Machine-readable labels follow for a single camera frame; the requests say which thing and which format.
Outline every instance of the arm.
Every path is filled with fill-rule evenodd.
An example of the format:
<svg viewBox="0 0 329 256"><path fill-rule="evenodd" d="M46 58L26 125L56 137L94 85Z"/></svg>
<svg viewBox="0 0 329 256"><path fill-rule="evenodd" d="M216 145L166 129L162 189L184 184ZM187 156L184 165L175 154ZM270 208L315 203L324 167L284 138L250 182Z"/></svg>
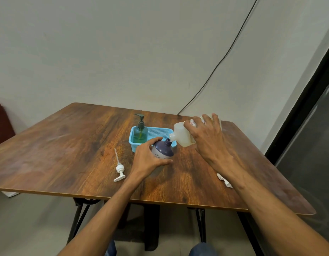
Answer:
<svg viewBox="0 0 329 256"><path fill-rule="evenodd" d="M151 153L150 146L158 140L162 140L162 137L153 138L136 148L131 172L123 185L58 256L105 254L118 221L134 191L156 167L172 162L170 159L156 158Z"/></svg>
<svg viewBox="0 0 329 256"><path fill-rule="evenodd" d="M279 255L329 255L329 243L285 204L248 174L229 154L223 141L219 118L203 115L206 124L194 117L197 127L184 126L196 140L196 150L225 177L248 206L268 242Z"/></svg>

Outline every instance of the hand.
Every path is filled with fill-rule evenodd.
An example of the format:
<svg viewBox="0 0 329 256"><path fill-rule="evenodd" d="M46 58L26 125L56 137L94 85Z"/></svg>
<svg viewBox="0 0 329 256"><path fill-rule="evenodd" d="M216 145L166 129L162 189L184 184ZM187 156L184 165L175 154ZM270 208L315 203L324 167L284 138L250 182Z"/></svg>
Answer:
<svg viewBox="0 0 329 256"><path fill-rule="evenodd" d="M159 140L162 140L162 137L150 139L136 148L130 175L133 175L136 178L141 178L142 181L148 177L156 167L160 165L168 165L173 162L171 159L156 158L150 151L152 145Z"/></svg>
<svg viewBox="0 0 329 256"><path fill-rule="evenodd" d="M220 128L218 115L212 114L213 121L206 114L202 115L205 124L197 116L193 119L196 127L186 120L184 127L190 132L196 141L196 150L204 160L216 171L221 161L233 159L226 149L226 145Z"/></svg>

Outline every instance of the wooden table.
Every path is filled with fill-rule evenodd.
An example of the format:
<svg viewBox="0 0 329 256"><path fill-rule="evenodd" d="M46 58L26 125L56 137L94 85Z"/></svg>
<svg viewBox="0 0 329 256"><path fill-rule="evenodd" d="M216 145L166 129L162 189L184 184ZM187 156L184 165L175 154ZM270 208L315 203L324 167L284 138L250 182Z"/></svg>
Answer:
<svg viewBox="0 0 329 256"><path fill-rule="evenodd" d="M72 103L0 144L0 190L108 199L114 183L117 149L128 176L132 162L128 138L143 113L146 126L173 129L186 116ZM232 122L222 121L233 156L296 214L313 207ZM234 189L227 188L193 146L177 146L174 162L144 180L130 202L181 204L197 208L247 211Z"/></svg>

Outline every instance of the blue jeans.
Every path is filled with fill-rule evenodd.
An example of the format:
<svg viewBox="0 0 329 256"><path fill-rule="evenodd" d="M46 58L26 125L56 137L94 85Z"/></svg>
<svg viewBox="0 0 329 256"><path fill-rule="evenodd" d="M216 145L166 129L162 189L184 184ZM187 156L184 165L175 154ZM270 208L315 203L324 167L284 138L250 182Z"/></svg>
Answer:
<svg viewBox="0 0 329 256"><path fill-rule="evenodd" d="M112 240L107 248L105 256L116 256L116 254L115 242ZM190 250L188 256L218 256L218 254L208 243L198 243Z"/></svg>

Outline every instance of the white pump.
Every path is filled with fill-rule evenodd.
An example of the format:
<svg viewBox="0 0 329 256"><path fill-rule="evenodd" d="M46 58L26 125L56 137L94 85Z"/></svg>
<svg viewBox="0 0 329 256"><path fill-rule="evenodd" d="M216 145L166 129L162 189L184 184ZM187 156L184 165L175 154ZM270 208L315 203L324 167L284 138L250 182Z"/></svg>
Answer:
<svg viewBox="0 0 329 256"><path fill-rule="evenodd" d="M120 174L119 177L117 177L116 179L114 179L114 182L117 182L117 181L123 180L125 178L125 175L123 174L123 172L124 172L124 166L118 160L116 148L115 148L115 154L116 154L116 159L117 159L116 171Z"/></svg>

